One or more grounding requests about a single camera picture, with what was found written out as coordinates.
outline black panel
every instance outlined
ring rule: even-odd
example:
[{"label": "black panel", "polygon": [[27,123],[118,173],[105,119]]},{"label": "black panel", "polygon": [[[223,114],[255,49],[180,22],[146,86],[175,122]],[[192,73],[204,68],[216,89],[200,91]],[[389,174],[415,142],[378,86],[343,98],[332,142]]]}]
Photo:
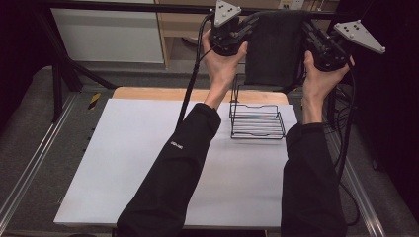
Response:
[{"label": "black panel", "polygon": [[[19,107],[33,75],[51,65],[46,36],[34,30],[34,19],[22,11],[29,6],[26,0],[0,1],[0,130]],[[58,33],[49,9],[45,16]]]},{"label": "black panel", "polygon": [[[341,0],[342,10],[354,1]],[[357,48],[358,124],[375,158],[419,220],[418,1],[375,1],[363,24],[386,47]]]}]

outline black sleeve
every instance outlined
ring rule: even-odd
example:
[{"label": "black sleeve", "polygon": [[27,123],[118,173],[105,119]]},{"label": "black sleeve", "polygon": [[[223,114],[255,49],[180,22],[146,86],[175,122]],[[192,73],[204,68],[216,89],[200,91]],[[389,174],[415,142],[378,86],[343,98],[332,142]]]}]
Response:
[{"label": "black sleeve", "polygon": [[345,236],[338,179],[321,123],[287,134],[281,236]]},{"label": "black sleeve", "polygon": [[205,104],[194,106],[118,219],[119,237],[169,237],[179,233],[220,123],[216,110]]}]

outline hand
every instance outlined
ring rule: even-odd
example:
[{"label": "hand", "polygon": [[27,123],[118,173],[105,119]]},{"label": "hand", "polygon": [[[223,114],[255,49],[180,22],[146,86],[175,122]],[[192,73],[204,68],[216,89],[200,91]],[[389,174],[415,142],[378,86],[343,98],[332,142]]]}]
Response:
[{"label": "hand", "polygon": [[[203,35],[204,52],[210,50],[210,31]],[[204,57],[204,63],[209,72],[209,94],[204,101],[208,106],[217,109],[234,80],[237,64],[247,53],[247,42],[244,42],[236,55],[221,56],[214,51]]]},{"label": "hand", "polygon": [[343,68],[331,72],[319,71],[314,66],[310,51],[305,52],[304,66],[307,76],[302,85],[302,123],[322,122],[323,101],[349,71],[349,66],[346,64]]}]

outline white wall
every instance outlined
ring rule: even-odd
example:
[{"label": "white wall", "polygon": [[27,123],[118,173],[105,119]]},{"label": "white wall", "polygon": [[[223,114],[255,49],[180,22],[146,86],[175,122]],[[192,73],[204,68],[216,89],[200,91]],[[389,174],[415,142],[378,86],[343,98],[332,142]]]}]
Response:
[{"label": "white wall", "polygon": [[[154,3],[153,0],[102,0]],[[155,13],[52,9],[70,57],[163,63]]]}]

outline white table surface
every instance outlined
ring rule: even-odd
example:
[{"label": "white table surface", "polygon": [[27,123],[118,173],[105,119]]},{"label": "white table surface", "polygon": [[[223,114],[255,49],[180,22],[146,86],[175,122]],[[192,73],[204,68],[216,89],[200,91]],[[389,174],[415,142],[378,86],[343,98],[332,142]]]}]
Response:
[{"label": "white table surface", "polygon": [[[116,226],[166,140],[182,102],[110,99],[54,219],[66,226]],[[275,229],[281,223],[285,140],[230,138],[229,104],[212,141],[185,228]],[[288,131],[292,106],[279,106]]]}]

